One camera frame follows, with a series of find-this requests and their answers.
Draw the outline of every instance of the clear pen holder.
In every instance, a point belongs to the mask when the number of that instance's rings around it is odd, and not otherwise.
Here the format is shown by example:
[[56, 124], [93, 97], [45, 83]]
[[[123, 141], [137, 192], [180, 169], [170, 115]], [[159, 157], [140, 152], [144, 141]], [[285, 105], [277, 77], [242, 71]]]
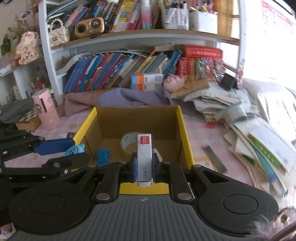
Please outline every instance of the clear pen holder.
[[164, 29], [189, 30], [189, 10], [169, 8], [161, 11], [161, 20]]

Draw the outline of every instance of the gray ribbed panel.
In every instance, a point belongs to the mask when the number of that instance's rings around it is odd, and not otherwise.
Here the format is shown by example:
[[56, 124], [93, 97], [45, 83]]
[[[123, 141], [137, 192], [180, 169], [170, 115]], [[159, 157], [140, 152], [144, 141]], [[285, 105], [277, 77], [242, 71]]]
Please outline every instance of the gray ribbed panel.
[[120, 195], [96, 205], [79, 226], [61, 234], [39, 236], [18, 231], [9, 241], [255, 241], [221, 234], [208, 227], [189, 205], [168, 195]]

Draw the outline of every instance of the white logo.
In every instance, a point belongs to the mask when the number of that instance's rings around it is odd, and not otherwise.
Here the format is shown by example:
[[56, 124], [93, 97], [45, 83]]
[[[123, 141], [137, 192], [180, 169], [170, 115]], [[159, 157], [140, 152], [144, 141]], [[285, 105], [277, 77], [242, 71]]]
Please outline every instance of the white logo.
[[146, 201], [148, 201], [148, 198], [143, 197], [143, 198], [141, 198], [140, 200], [141, 200], [142, 202], [146, 202]]

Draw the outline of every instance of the wooden chessboard box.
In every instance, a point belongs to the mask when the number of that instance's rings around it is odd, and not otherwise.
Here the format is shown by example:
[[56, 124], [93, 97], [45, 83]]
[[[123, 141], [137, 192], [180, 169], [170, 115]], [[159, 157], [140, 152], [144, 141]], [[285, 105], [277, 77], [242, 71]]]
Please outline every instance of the wooden chessboard box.
[[18, 122], [15, 123], [19, 130], [34, 131], [41, 124], [36, 107], [26, 113]]

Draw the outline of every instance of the pink bottle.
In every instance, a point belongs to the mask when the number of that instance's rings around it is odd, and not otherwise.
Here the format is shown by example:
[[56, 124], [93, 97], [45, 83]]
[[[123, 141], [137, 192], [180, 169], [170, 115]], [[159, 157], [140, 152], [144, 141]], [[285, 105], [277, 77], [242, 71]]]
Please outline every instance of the pink bottle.
[[48, 89], [37, 91], [32, 95], [39, 118], [45, 130], [52, 130], [59, 125], [59, 116]]

